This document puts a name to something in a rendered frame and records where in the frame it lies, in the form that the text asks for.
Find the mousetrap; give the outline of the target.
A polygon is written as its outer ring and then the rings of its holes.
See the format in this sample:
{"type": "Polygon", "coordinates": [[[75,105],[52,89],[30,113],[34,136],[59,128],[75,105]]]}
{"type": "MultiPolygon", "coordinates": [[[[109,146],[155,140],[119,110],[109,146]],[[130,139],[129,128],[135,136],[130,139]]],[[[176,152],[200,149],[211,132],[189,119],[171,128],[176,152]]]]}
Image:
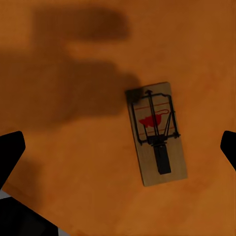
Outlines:
{"type": "Polygon", "coordinates": [[[125,96],[144,187],[188,178],[170,82],[125,96]]]}

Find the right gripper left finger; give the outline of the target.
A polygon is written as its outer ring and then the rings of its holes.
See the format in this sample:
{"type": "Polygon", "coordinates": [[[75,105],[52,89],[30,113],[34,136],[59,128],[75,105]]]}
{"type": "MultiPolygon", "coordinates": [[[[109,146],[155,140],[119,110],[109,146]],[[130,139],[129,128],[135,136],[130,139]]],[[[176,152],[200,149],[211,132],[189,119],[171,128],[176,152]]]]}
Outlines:
{"type": "Polygon", "coordinates": [[[0,136],[0,190],[25,150],[21,131],[0,136]]]}

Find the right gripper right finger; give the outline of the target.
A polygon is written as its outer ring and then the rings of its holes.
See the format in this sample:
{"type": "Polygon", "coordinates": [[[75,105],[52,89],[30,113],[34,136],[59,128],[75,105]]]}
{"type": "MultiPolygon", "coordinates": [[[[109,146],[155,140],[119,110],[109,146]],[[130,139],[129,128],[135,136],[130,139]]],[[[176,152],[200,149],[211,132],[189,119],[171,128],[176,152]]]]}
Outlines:
{"type": "Polygon", "coordinates": [[[236,170],[236,133],[225,131],[220,147],[236,170]]]}

